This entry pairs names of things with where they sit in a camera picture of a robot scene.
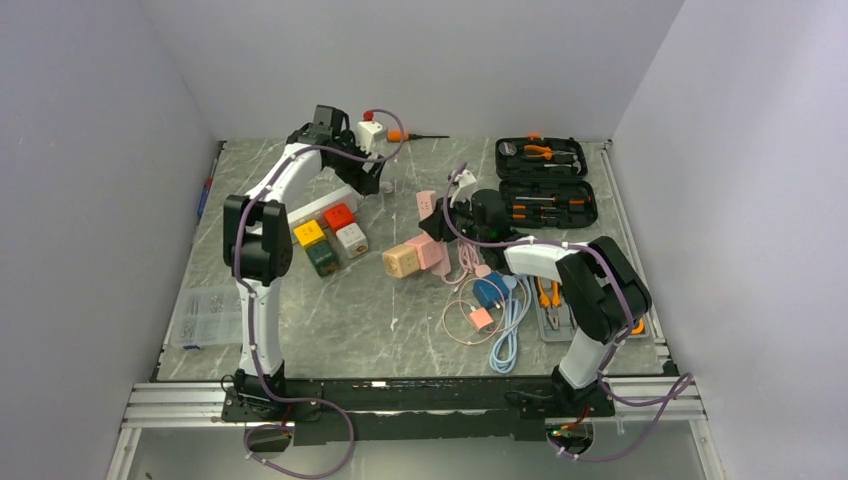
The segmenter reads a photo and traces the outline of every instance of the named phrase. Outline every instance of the electric wire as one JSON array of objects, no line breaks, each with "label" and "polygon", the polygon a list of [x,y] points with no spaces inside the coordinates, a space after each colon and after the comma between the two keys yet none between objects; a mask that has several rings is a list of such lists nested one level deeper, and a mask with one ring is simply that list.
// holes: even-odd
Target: electric wire
[{"label": "electric wire", "polygon": [[[530,281],[526,275],[515,275],[515,279],[524,289],[524,303],[515,298],[516,289],[509,292],[509,298],[504,306],[504,328],[501,336],[495,340],[492,345],[492,352],[489,354],[489,366],[492,370],[506,375],[515,368],[515,363],[518,357],[518,325],[524,320],[527,311],[530,309],[532,300],[530,299]],[[501,360],[498,355],[501,352],[504,344],[506,344],[506,358]]]},{"label": "electric wire", "polygon": [[459,242],[459,246],[457,247],[457,258],[459,258],[459,267],[462,273],[452,280],[448,280],[447,275],[442,275],[442,281],[448,285],[456,285],[465,280],[465,277],[469,274],[474,274],[477,267],[480,266],[480,257],[477,255],[477,247],[468,242]]},{"label": "electric wire", "polygon": [[486,335],[486,337],[485,337],[485,338],[483,338],[482,340],[474,341],[474,342],[472,342],[471,340],[460,340],[459,338],[456,338],[456,336],[454,336],[454,334],[453,334],[453,333],[451,333],[451,331],[450,331],[450,330],[448,330],[448,324],[447,324],[447,313],[448,313],[448,310],[450,310],[450,308],[451,308],[452,306],[454,306],[454,305],[459,305],[459,311],[460,311],[460,312],[462,312],[462,315],[465,317],[465,320],[468,322],[468,324],[469,324],[469,325],[471,325],[472,327],[474,326],[474,322],[472,322],[472,321],[471,321],[471,319],[468,317],[468,314],[467,314],[467,313],[465,313],[465,309],[463,309],[463,308],[462,308],[462,306],[463,306],[463,305],[468,305],[468,306],[470,306],[472,309],[474,309],[474,304],[473,304],[473,303],[471,303],[471,302],[469,302],[468,300],[463,299],[463,298],[462,298],[462,292],[463,292],[463,291],[465,291],[465,287],[467,287],[467,286],[468,286],[468,284],[470,284],[471,282],[478,281],[478,280],[479,280],[479,281],[482,281],[482,282],[486,282],[486,283],[488,283],[489,285],[491,285],[491,286],[492,286],[492,288],[494,288],[494,289],[495,289],[495,291],[497,291],[497,292],[498,292],[498,295],[500,295],[500,297],[501,297],[501,303],[506,303],[506,299],[504,298],[503,293],[501,293],[501,291],[500,291],[500,289],[498,288],[498,286],[497,286],[497,285],[495,285],[495,284],[494,284],[492,281],[490,281],[490,280],[486,280],[485,278],[469,278],[468,280],[466,280],[465,282],[463,282],[463,283],[462,283],[462,285],[459,287],[459,298],[457,298],[456,300],[454,300],[454,301],[452,301],[452,302],[449,302],[447,305],[445,305],[445,308],[442,310],[442,319],[441,319],[441,321],[442,321],[442,328],[445,330],[445,333],[447,333],[447,334],[448,334],[448,336],[449,336],[451,339],[453,339],[454,341],[459,342],[459,343],[461,343],[461,344],[463,344],[463,345],[468,345],[468,346],[479,345],[479,344],[481,344],[481,343],[485,342],[486,340],[488,340],[488,339],[490,339],[490,338],[494,337],[495,335],[497,335],[497,334],[498,334],[498,332],[503,331],[503,330],[501,330],[501,325],[503,325],[503,323],[504,323],[504,319],[506,318],[506,311],[502,309],[502,310],[501,310],[501,318],[500,318],[500,320],[498,321],[498,323],[495,325],[495,328],[493,328],[493,329],[492,329],[492,331],[491,331],[491,332],[489,332],[489,334],[488,334],[488,335]]}]

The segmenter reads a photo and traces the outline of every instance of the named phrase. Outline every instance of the orange screwdriver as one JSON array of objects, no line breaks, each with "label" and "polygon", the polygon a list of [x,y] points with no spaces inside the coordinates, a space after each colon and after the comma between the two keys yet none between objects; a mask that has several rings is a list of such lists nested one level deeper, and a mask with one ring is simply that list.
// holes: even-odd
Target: orange screwdriver
[{"label": "orange screwdriver", "polygon": [[389,130],[389,143],[408,142],[410,140],[418,140],[419,138],[450,138],[447,135],[418,135],[416,133],[407,133],[406,136],[400,138],[400,130]]}]

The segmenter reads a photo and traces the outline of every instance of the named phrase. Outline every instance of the orange pliers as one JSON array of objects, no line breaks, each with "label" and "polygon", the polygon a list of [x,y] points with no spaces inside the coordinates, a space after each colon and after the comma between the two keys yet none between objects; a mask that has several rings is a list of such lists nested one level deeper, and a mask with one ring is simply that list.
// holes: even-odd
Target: orange pliers
[{"label": "orange pliers", "polygon": [[524,146],[525,157],[527,158],[544,158],[545,160],[552,160],[555,155],[569,155],[574,157],[574,152],[566,152],[564,150],[552,150],[551,147],[543,147],[541,145],[525,145]]},{"label": "orange pliers", "polygon": [[545,292],[545,287],[542,286],[542,279],[536,277],[536,285],[539,287],[539,306],[545,309],[545,315],[548,317],[548,323],[554,330],[559,330],[559,314],[557,308],[562,305],[562,300],[559,297],[559,284],[553,283],[553,293],[548,297]]},{"label": "orange pliers", "polygon": [[636,328],[634,328],[633,331],[630,332],[630,333],[632,335],[639,335],[640,333],[642,333],[644,331],[645,331],[645,319],[640,318],[640,319],[636,320]]}]

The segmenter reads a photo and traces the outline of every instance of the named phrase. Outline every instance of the charging cable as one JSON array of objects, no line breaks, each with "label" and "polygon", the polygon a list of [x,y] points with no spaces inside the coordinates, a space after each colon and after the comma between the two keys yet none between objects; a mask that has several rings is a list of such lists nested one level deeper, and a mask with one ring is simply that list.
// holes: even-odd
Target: charging cable
[{"label": "charging cable", "polygon": [[442,275],[443,282],[448,285],[456,285],[465,280],[468,275],[477,275],[478,277],[485,276],[477,273],[477,269],[481,266],[480,257],[477,255],[477,247],[460,240],[459,246],[457,247],[457,257],[459,258],[459,267],[462,270],[462,273],[453,280],[448,280],[447,275]]},{"label": "charging cable", "polygon": [[[504,307],[504,329],[503,333],[492,346],[492,353],[489,354],[489,366],[492,370],[506,375],[515,368],[515,361],[518,357],[518,325],[521,320],[527,315],[527,310],[530,309],[532,303],[528,292],[530,289],[530,281],[526,275],[515,275],[515,279],[524,287],[524,304],[515,298],[516,288],[509,292],[509,298],[506,300]],[[506,358],[501,360],[498,354],[506,343]]]}]

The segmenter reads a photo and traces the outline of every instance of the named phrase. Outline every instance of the robotic arm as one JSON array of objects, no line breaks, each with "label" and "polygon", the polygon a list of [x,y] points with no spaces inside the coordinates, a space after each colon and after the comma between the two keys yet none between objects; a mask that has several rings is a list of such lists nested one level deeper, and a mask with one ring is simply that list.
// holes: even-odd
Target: robotic arm
[{"label": "robotic arm", "polygon": [[[224,263],[232,269],[233,276],[240,277],[237,286],[242,304],[242,353],[233,383],[241,396],[260,405],[269,402],[258,381],[260,373],[272,391],[285,396],[278,315],[282,277],[291,266],[293,254],[286,205],[297,199],[325,166],[333,168],[360,194],[379,191],[383,169],[379,158],[366,169],[362,162],[340,156],[329,148],[309,150],[309,147],[330,147],[373,161],[373,147],[386,133],[382,125],[373,121],[373,114],[366,113],[365,119],[352,131],[347,114],[319,105],[313,121],[289,136],[283,155],[265,178],[245,195],[230,195],[224,202]],[[292,158],[304,150],[307,151]],[[241,219],[249,206],[246,224],[242,226]],[[246,227],[257,223],[261,224],[260,229],[246,231]],[[242,236],[241,250],[236,252],[239,234]],[[254,329],[253,342],[251,328]],[[261,372],[257,371],[254,351]]]},{"label": "robotic arm", "polygon": [[[586,247],[598,252],[609,266],[633,318],[644,315],[651,308],[651,295],[615,241],[600,237]],[[627,327],[627,314],[609,284],[611,279],[605,278],[592,255],[573,248],[533,243],[507,247],[503,255],[513,273],[543,277],[562,285],[578,328],[551,379],[559,403],[583,406],[584,399],[598,387],[598,371],[609,360],[616,336]]]},{"label": "robotic arm", "polygon": [[[462,171],[460,167],[454,173],[452,184]],[[599,387],[598,371],[609,363],[617,336],[628,326],[627,313],[604,267],[619,286],[631,318],[639,318],[651,308],[645,284],[609,237],[568,247],[562,242],[536,241],[510,226],[506,205],[495,190],[478,190],[470,200],[450,206],[445,204],[447,198],[439,199],[435,212],[419,223],[431,237],[446,242],[461,238],[480,247],[481,256],[493,270],[542,277],[562,285],[578,328],[568,352],[553,370],[553,394],[561,406],[585,406]]]}]

